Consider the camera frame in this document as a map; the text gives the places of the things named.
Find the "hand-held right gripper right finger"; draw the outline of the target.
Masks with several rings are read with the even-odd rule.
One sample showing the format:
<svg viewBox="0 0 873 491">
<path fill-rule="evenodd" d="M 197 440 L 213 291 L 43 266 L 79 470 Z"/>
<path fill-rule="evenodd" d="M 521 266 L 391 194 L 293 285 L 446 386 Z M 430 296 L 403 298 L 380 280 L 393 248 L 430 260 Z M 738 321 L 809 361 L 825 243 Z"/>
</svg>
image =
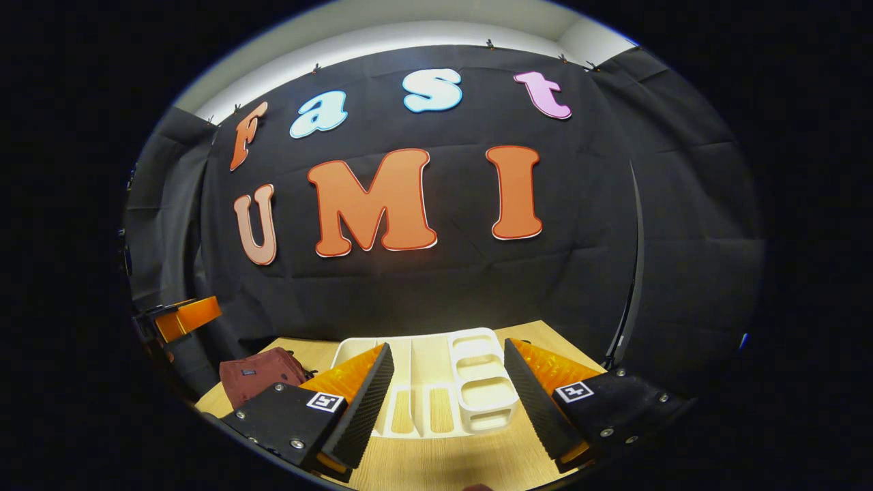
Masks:
<svg viewBox="0 0 873 491">
<path fill-rule="evenodd" d="M 515 338 L 505 339 L 504 366 L 560 473 L 626 456 L 696 404 L 623 368 L 599 372 Z"/>
</svg>

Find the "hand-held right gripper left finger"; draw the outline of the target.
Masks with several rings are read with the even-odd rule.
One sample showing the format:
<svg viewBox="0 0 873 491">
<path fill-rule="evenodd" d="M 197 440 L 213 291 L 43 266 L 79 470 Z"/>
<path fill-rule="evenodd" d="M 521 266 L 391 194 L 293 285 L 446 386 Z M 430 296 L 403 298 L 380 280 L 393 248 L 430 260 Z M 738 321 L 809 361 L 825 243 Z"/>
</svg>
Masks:
<svg viewBox="0 0 873 491">
<path fill-rule="evenodd" d="M 349 482 L 361 464 L 395 373 L 390 345 L 299 385 L 276 376 L 220 427 L 301 471 Z"/>
</svg>

